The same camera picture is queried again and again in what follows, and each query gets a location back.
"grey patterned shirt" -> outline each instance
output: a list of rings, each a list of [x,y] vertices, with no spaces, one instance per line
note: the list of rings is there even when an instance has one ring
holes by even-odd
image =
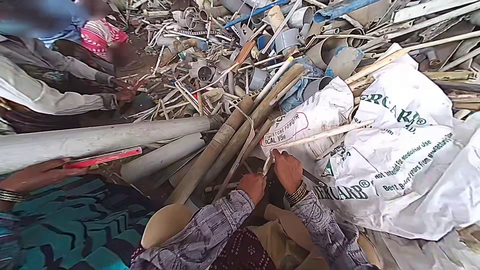
[[[243,191],[232,191],[213,205],[203,207],[176,236],[161,247],[150,248],[132,263],[132,270],[204,270],[211,265],[255,208]],[[377,269],[368,264],[357,245],[358,231],[345,227],[347,237],[313,193],[293,207],[308,228],[333,270]]]

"cut pipe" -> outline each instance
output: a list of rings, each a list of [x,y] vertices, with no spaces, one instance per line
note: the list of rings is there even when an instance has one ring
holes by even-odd
[[[192,154],[204,145],[200,133],[184,136],[124,164],[120,169],[121,176],[127,183],[135,183],[142,177],[149,176]]]

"bracelet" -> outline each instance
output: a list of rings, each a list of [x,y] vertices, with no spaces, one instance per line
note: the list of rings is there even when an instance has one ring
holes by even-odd
[[[303,200],[303,198],[305,198],[307,193],[308,193],[307,184],[305,184],[305,182],[302,181],[297,191],[295,191],[293,194],[287,193],[285,195],[285,198],[287,198],[287,201],[290,204],[290,206],[294,206],[295,204]]]
[[[21,202],[21,201],[25,201],[26,199],[27,199],[26,195],[0,188],[0,200],[9,201],[9,202]]]

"pipe fitting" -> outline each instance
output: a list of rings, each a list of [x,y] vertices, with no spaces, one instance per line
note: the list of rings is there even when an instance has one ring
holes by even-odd
[[[212,79],[215,69],[207,66],[206,60],[198,60],[197,62],[191,62],[189,65],[192,67],[188,73],[192,78],[198,78],[201,82],[209,82]]]
[[[296,10],[287,24],[290,28],[302,28],[304,24],[311,24],[313,21],[313,7],[303,7]]]

